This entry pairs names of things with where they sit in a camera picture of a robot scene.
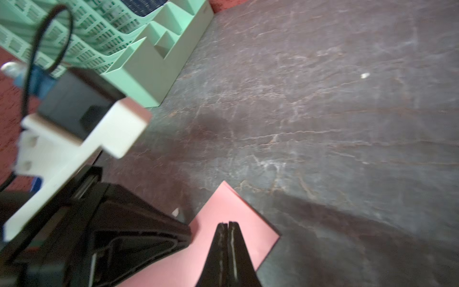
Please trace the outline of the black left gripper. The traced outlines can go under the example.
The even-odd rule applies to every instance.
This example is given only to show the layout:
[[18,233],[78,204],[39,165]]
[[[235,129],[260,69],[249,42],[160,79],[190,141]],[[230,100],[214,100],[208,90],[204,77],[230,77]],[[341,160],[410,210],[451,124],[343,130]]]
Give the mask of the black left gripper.
[[[97,184],[102,168],[86,166],[9,242],[1,244],[1,286],[25,287],[27,272],[69,236],[81,257],[73,287],[115,287],[188,247],[191,229],[117,184]],[[86,219],[77,219],[81,203]]]

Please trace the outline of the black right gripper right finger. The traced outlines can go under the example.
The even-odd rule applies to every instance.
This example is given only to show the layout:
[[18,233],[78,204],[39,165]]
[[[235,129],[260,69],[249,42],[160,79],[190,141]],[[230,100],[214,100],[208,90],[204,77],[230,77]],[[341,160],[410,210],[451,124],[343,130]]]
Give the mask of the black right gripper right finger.
[[228,286],[262,287],[237,222],[228,224]]

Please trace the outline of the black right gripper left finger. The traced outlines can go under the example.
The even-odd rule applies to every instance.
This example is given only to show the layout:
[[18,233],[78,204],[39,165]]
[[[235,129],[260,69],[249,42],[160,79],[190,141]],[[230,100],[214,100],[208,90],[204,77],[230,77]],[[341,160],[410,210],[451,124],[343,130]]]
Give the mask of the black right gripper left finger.
[[228,286],[228,224],[217,225],[208,257],[196,287]]

